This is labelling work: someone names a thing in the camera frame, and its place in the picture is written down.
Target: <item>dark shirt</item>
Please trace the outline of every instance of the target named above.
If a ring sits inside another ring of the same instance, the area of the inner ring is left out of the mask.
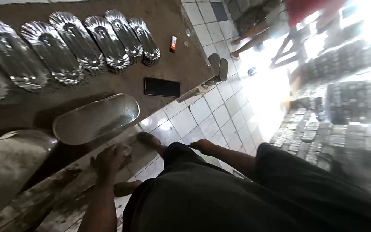
[[[167,150],[194,154],[179,143]],[[371,231],[370,195],[269,144],[248,174],[256,182],[200,159],[167,163],[131,196],[123,231]]]

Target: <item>hand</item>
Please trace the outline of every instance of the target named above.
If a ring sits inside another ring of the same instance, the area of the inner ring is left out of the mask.
[[[209,140],[198,140],[197,142],[192,142],[190,147],[201,151],[204,155],[210,156],[216,145]]]
[[[98,180],[114,180],[126,158],[130,157],[131,150],[130,146],[115,144],[98,154],[96,159],[91,157],[90,166],[97,173]]]

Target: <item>foot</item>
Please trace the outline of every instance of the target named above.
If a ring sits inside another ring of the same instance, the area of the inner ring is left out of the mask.
[[[232,52],[232,53],[230,53],[233,57],[239,57],[240,56],[240,53],[238,53],[237,51],[235,51],[235,52]]]
[[[240,44],[240,40],[233,40],[231,41],[231,45],[239,45]]]
[[[156,136],[144,131],[138,133],[137,140],[155,150],[161,146],[161,141]]]
[[[132,194],[134,190],[142,183],[141,180],[133,182],[122,182],[114,185],[114,196],[124,197]]]

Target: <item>dirty table surface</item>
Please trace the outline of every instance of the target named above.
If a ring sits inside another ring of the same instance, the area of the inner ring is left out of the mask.
[[[102,0],[0,5],[0,20],[11,25],[18,34],[22,24],[31,21],[48,22],[49,15],[55,11],[73,13],[82,21],[87,16],[103,16],[106,10],[117,9],[126,18],[142,18],[161,50],[160,61],[154,67],[136,64],[128,67],[123,74],[107,72],[100,76],[89,76],[86,81],[74,87],[54,82],[39,93],[11,87],[10,95],[0,102],[0,136],[24,128],[52,131],[52,122],[57,116],[116,93],[131,95],[140,106],[140,116],[123,128],[85,145],[61,144],[34,175],[33,180],[28,183],[29,186],[104,144],[127,127],[135,125],[174,100],[144,95],[144,77],[178,81],[181,83],[181,94],[184,94],[213,76],[213,70],[207,65],[206,55],[188,17],[181,13],[181,7],[180,0]],[[186,29],[192,32],[190,37],[187,36]],[[173,35],[178,38],[175,53],[169,51]],[[183,45],[184,41],[188,41],[188,47]]]

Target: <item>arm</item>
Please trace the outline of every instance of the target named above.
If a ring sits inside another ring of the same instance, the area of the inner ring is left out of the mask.
[[[97,182],[78,232],[116,231],[114,178],[130,154],[131,147],[114,145],[101,152],[97,159],[91,157],[91,166],[97,173]]]
[[[255,169],[256,159],[254,156],[226,149],[208,140],[199,140],[198,142],[191,143],[190,146],[201,151],[204,155],[213,156],[223,161],[251,180],[255,180],[253,170]]]

